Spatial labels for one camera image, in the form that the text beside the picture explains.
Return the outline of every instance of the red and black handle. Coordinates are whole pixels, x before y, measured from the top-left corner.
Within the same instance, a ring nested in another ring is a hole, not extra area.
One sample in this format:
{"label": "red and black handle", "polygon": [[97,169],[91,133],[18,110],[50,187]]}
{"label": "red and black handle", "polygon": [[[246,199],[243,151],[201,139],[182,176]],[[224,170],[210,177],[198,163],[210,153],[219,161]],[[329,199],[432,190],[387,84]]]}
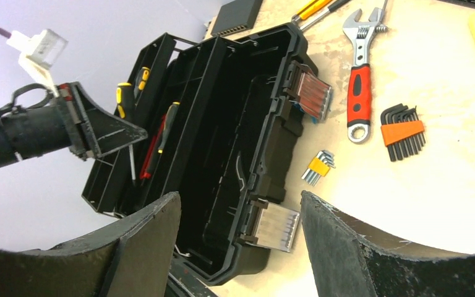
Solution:
{"label": "red and black handle", "polygon": [[347,127],[355,124],[370,125],[371,104],[370,64],[354,66],[351,68],[347,94]]}

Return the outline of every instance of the toolbox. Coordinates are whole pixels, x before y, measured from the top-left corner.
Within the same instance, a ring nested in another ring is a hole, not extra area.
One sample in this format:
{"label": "toolbox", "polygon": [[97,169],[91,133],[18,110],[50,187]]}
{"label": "toolbox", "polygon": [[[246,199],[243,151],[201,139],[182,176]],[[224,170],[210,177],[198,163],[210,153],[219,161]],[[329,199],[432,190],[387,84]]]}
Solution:
{"label": "toolbox", "polygon": [[[177,49],[181,43],[189,47]],[[291,23],[236,41],[162,35],[140,52],[128,80],[150,69],[133,120],[149,134],[134,145],[138,174],[163,115],[179,103],[156,168],[132,184],[128,149],[108,155],[95,161],[82,197],[97,212],[123,217],[179,191],[174,264],[207,285],[261,271],[270,249],[289,251],[299,220],[279,205],[303,130],[303,113],[283,86],[296,79],[294,61],[317,75],[306,51]]]}

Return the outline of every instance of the wrench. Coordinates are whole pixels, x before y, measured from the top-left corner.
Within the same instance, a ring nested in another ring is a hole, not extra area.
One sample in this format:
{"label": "wrench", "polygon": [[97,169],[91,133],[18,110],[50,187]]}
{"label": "wrench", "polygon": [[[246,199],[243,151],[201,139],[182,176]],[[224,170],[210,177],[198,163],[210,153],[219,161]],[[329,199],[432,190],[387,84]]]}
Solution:
{"label": "wrench", "polygon": [[[368,22],[358,22],[361,9],[354,11],[343,23],[343,33],[349,38],[354,48],[354,62],[351,68],[349,89],[347,94],[347,132],[350,141],[361,144],[369,138],[372,87],[370,82],[369,48],[376,33],[386,32],[387,26],[382,24],[383,8],[374,8]],[[359,138],[354,136],[362,130]]]}

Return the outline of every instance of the table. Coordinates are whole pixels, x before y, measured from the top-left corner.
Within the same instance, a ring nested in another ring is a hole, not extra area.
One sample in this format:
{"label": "table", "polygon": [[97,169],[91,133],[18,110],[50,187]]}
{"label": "table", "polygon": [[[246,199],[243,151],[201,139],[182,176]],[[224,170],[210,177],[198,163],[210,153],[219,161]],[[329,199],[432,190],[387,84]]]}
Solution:
{"label": "table", "polygon": [[[288,22],[308,0],[264,0],[252,30],[236,39]],[[435,0],[393,1],[383,21],[390,30],[372,42],[372,136],[350,142],[346,94],[353,49],[344,20],[361,8],[367,20],[383,0],[353,0],[305,32],[319,77],[334,88],[322,124],[305,119],[286,177],[284,206],[299,209],[301,191],[317,194],[342,211],[389,233],[456,252],[475,252],[475,45],[468,29],[474,12]],[[417,106],[426,127],[419,155],[390,162],[379,131],[381,112],[395,104]],[[316,187],[300,179],[322,149],[336,169]],[[304,235],[293,252],[273,251],[267,268],[212,287],[220,296],[317,296]]]}

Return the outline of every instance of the toolbox latch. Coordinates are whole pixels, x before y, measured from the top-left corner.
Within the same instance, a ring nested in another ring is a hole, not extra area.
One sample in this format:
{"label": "toolbox latch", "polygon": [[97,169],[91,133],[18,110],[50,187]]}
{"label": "toolbox latch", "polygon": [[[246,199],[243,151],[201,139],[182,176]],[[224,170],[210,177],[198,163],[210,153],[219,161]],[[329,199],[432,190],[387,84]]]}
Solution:
{"label": "toolbox latch", "polygon": [[250,202],[249,221],[240,238],[252,246],[290,252],[299,212],[263,199]]}

